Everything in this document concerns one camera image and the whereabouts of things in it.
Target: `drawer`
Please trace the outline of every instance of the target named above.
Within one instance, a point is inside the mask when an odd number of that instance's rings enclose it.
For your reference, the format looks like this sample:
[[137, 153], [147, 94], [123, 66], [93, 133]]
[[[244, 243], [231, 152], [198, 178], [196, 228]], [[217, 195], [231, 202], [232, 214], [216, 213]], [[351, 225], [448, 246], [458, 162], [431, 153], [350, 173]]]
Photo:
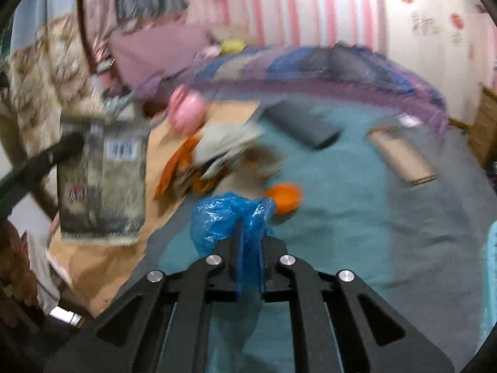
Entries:
[[497, 122], [497, 103], [486, 94], [481, 95], [480, 111]]
[[492, 143], [495, 138], [496, 130], [497, 122], [488, 117], [485, 112], [479, 111], [475, 123], [471, 127], [470, 136], [473, 134], [477, 134], [478, 136], [482, 135], [485, 140], [488, 140]]
[[478, 163], [484, 166], [491, 152], [490, 141], [486, 140], [481, 134], [473, 134], [468, 140], [468, 147], [478, 160]]

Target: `beige wallet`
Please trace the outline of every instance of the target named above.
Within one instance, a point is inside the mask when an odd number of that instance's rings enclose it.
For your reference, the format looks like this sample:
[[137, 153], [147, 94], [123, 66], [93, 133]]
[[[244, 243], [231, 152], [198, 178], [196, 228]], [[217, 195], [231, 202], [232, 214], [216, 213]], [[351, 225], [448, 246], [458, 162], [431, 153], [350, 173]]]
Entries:
[[389, 166], [407, 183], [420, 185], [436, 179], [436, 172], [432, 166], [417, 148], [402, 136], [400, 129], [374, 128], [367, 136], [383, 154]]

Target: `gray bed sheet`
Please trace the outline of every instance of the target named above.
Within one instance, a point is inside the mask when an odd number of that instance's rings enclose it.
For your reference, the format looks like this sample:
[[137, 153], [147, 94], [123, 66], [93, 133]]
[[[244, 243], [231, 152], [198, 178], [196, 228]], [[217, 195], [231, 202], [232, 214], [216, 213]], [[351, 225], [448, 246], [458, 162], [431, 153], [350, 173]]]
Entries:
[[[264, 107], [288, 97], [215, 91], [210, 98], [259, 99], [262, 104], [253, 116], [258, 118]], [[333, 105], [327, 99], [291, 98], [310, 106]], [[381, 121], [396, 122], [395, 117]], [[393, 171], [387, 178], [394, 283], [384, 289], [387, 300], [438, 345], [458, 371], [471, 359], [479, 340], [484, 300], [481, 248], [497, 215], [497, 197], [460, 131], [450, 130], [443, 147], [423, 127], [405, 133], [434, 165], [438, 179], [406, 190]], [[197, 201], [187, 197], [170, 221], [152, 234], [145, 258], [120, 293], [157, 267], [167, 244], [187, 226]]]

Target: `triangular cutout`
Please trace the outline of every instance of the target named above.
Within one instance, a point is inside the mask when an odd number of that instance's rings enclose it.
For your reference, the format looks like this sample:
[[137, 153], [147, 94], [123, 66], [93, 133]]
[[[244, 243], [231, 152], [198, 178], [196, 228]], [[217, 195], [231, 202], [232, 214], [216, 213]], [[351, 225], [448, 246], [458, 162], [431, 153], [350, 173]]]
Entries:
[[136, 313], [140, 309], [143, 297], [137, 296], [126, 304], [118, 314], [101, 327], [96, 336], [110, 344], [121, 347], [128, 339], [129, 330], [135, 320]]
[[392, 320], [373, 300], [363, 294], [360, 294], [357, 298], [378, 346], [386, 346], [405, 337], [406, 332], [402, 327]]

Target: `person's hand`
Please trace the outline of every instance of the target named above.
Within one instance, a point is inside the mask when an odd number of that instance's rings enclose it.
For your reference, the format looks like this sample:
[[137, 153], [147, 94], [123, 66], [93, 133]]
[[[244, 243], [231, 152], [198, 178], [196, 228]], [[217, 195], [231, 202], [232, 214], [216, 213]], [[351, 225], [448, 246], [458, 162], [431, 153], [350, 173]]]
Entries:
[[9, 222], [0, 228], [0, 279], [7, 285], [13, 285], [13, 296], [17, 301], [27, 306], [36, 303], [38, 282], [22, 252], [19, 234]]

